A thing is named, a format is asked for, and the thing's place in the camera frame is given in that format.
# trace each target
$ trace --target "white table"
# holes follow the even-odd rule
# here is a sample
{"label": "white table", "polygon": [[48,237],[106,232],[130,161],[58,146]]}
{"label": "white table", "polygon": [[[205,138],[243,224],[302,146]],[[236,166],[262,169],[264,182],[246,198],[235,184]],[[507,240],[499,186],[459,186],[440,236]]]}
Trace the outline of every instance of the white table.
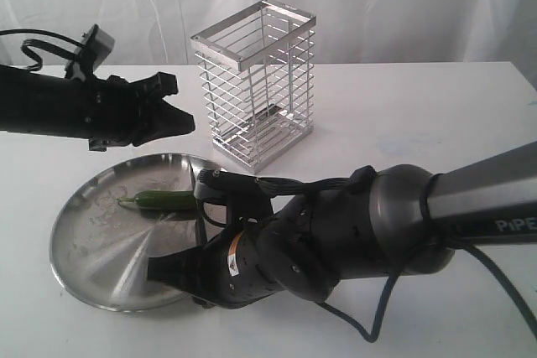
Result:
{"label": "white table", "polygon": [[[196,67],[108,66],[97,74],[136,80],[159,70],[177,75],[180,94],[170,100],[195,115],[195,133],[90,153],[83,140],[0,132],[1,356],[535,356],[518,311],[465,252],[440,273],[400,280],[374,345],[290,293],[239,310],[179,303],[143,314],[72,298],[50,270],[50,230],[65,201],[94,174],[169,151],[242,172],[211,147]],[[446,172],[537,138],[537,94],[510,63],[318,65],[314,92],[314,132],[263,174],[312,180],[368,163]],[[485,249],[537,310],[537,248]],[[329,302],[369,327],[382,286],[382,279],[345,281]]]}

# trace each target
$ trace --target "stainless steel plate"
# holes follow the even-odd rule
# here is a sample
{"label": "stainless steel plate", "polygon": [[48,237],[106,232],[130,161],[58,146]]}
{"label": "stainless steel plate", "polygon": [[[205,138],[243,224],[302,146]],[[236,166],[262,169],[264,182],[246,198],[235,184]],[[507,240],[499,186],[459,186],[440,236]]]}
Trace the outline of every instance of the stainless steel plate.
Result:
{"label": "stainless steel plate", "polygon": [[[166,153],[120,163],[88,181],[67,201],[50,238],[50,262],[74,297],[103,309],[138,311],[182,299],[186,294],[146,281],[148,257],[196,245],[196,222],[177,213],[142,211],[117,204],[143,190],[189,190],[201,169],[220,169],[203,158]],[[226,209],[207,214],[225,222]],[[206,224],[209,238],[219,230]]]}

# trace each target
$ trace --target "wire rack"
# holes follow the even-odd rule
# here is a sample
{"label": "wire rack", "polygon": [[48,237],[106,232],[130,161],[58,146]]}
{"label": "wire rack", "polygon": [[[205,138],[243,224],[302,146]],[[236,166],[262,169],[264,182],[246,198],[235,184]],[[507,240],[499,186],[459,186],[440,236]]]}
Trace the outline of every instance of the wire rack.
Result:
{"label": "wire rack", "polygon": [[315,16],[262,0],[191,37],[215,146],[252,173],[313,129]]}

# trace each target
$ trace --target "white curtain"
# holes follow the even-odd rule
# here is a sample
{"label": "white curtain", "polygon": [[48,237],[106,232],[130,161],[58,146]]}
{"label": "white curtain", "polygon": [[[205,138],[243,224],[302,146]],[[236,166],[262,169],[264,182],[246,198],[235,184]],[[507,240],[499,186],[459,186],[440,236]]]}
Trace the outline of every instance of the white curtain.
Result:
{"label": "white curtain", "polygon": [[[182,65],[189,37],[257,0],[0,0],[0,29],[116,39],[108,64]],[[537,85],[535,0],[279,0],[317,15],[318,63],[512,60]],[[0,63],[28,63],[0,37]],[[50,56],[46,63],[61,63]]]}

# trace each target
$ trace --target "silver metal frame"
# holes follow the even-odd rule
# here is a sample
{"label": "silver metal frame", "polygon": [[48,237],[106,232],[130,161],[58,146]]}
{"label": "silver metal frame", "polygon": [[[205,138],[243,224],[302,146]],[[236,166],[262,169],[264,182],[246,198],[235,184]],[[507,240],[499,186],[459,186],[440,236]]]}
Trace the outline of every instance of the silver metal frame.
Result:
{"label": "silver metal frame", "polygon": [[262,0],[191,37],[216,148],[256,173],[313,129],[313,14]]}

